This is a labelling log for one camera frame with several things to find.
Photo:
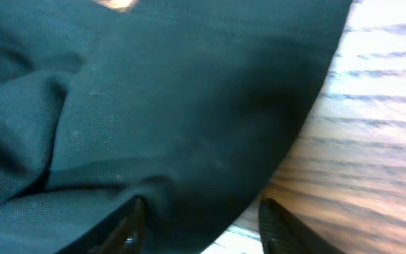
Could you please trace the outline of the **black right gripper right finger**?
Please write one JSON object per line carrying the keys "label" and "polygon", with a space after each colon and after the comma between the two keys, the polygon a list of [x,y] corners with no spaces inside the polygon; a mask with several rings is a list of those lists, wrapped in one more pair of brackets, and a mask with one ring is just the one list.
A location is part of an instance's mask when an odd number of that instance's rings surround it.
{"label": "black right gripper right finger", "polygon": [[265,254],[345,254],[271,198],[261,200],[258,219]]}

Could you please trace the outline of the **black shirt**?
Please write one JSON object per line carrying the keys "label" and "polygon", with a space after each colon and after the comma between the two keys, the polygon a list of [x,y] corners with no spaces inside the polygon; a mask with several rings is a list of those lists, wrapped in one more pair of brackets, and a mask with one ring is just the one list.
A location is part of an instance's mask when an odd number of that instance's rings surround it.
{"label": "black shirt", "polygon": [[58,253],[135,196],[143,253],[200,253],[324,84],[340,0],[0,1],[0,253]]}

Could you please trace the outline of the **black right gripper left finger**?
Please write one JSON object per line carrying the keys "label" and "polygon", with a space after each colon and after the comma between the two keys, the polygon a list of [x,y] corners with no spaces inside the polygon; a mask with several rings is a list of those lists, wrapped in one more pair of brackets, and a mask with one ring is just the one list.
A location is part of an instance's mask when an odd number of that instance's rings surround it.
{"label": "black right gripper left finger", "polygon": [[144,232],[144,200],[135,196],[58,254],[140,254]]}

